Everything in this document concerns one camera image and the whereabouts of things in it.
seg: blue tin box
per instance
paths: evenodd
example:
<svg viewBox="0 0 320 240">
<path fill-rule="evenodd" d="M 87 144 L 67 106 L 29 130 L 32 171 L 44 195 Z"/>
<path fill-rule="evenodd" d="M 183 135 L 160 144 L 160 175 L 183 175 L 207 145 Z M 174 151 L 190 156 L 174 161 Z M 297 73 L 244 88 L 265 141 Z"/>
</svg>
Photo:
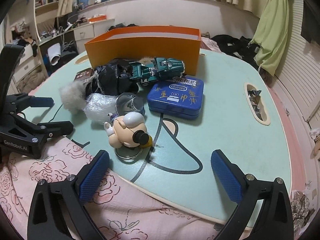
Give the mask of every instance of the blue tin box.
<svg viewBox="0 0 320 240">
<path fill-rule="evenodd" d="M 151 111 L 193 120 L 199 116 L 204 83 L 186 76 L 157 82 L 148 94 Z"/>
</svg>

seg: blue gripper pad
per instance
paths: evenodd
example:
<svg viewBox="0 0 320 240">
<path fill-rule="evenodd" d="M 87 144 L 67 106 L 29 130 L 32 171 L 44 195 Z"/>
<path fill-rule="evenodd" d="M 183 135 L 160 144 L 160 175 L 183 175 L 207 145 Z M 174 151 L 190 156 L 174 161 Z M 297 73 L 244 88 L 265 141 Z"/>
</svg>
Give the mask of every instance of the blue gripper pad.
<svg viewBox="0 0 320 240">
<path fill-rule="evenodd" d="M 229 199 L 239 204 L 242 200 L 241 185 L 217 151 L 212 152 L 211 167 L 218 176 L 223 188 L 228 194 Z"/>
<path fill-rule="evenodd" d="M 30 98 L 30 107 L 53 107 L 54 101 L 52 98 Z"/>
<path fill-rule="evenodd" d="M 94 166 L 91 168 L 87 176 L 80 184 L 79 201 L 81 204 L 92 200 L 93 194 L 99 187 L 100 181 L 102 180 L 109 167 L 109 162 L 110 158 L 108 152 L 102 151 L 101 156 L 95 162 Z"/>
</svg>

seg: orange box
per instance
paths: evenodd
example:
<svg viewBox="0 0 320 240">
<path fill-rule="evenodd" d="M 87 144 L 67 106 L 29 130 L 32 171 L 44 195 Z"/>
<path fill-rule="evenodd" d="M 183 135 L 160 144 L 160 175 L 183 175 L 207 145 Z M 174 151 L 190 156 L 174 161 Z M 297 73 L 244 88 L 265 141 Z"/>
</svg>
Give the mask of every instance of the orange box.
<svg viewBox="0 0 320 240">
<path fill-rule="evenodd" d="M 174 26 L 135 26 L 113 29 L 84 46 L 93 68 L 114 58 L 165 57 L 182 60 L 185 74 L 196 75 L 199 29 Z"/>
<path fill-rule="evenodd" d="M 102 20 L 106 20 L 106 19 L 107 19 L 106 15 L 101 15 L 98 17 L 89 18 L 88 21 L 89 21 L 89 23 L 94 23 L 94 22 L 98 22 L 98 21 L 102 21 Z"/>
</svg>

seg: closet door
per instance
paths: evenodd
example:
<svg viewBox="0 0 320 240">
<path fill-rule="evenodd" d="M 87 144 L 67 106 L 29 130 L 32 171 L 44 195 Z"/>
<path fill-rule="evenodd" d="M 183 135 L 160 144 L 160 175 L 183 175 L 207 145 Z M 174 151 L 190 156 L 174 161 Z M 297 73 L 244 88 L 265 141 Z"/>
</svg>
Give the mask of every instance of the closet door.
<svg viewBox="0 0 320 240">
<path fill-rule="evenodd" d="M 301 35 L 303 0 L 292 1 L 288 44 L 276 76 L 298 105 L 311 128 L 320 127 L 320 46 Z"/>
</svg>

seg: metal ring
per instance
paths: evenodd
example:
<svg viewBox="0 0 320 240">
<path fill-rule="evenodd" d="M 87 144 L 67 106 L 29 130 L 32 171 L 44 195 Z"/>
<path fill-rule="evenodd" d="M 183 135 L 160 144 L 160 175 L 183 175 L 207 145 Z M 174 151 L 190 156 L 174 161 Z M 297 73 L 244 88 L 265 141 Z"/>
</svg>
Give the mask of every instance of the metal ring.
<svg viewBox="0 0 320 240">
<path fill-rule="evenodd" d="M 119 155 L 118 149 L 115 149 L 115 154 L 117 155 L 117 157 L 118 157 L 119 159 L 122 159 L 122 160 L 132 160 L 132 159 L 134 159 L 135 157 L 137 157 L 140 153 L 142 153 L 142 151 L 143 151 L 143 149 L 140 148 L 139 152 L 138 152 L 136 155 L 133 155 L 133 156 L 130 156 L 130 157 L 123 157 L 123 156 Z"/>
</svg>

